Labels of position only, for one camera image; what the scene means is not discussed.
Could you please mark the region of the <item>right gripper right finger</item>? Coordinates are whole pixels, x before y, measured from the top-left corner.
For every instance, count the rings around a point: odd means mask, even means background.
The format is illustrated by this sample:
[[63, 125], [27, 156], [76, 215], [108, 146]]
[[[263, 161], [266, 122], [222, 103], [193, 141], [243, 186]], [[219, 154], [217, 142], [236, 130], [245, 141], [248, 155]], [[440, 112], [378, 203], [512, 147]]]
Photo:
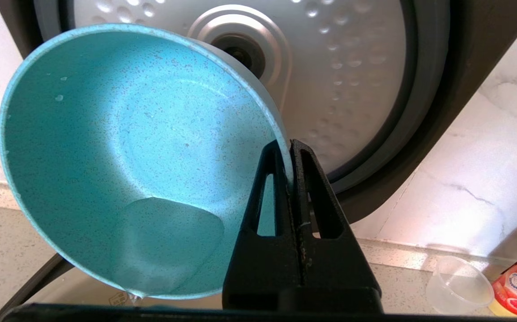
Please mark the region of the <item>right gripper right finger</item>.
[[299, 286], [290, 306], [301, 311], [382, 311], [381, 288], [313, 149], [292, 140], [293, 230]]

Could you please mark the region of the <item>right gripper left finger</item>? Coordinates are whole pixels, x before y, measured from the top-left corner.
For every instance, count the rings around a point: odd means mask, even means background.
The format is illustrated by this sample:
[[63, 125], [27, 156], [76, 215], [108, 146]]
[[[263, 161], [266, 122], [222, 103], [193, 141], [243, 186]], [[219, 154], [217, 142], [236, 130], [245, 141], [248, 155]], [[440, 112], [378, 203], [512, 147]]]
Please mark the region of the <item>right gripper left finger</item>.
[[[273, 177], [274, 236], [258, 226], [267, 187]], [[299, 257], [293, 229], [282, 153], [277, 141], [262, 149], [250, 196], [222, 288], [225, 310], [278, 310], [283, 292], [299, 286]]]

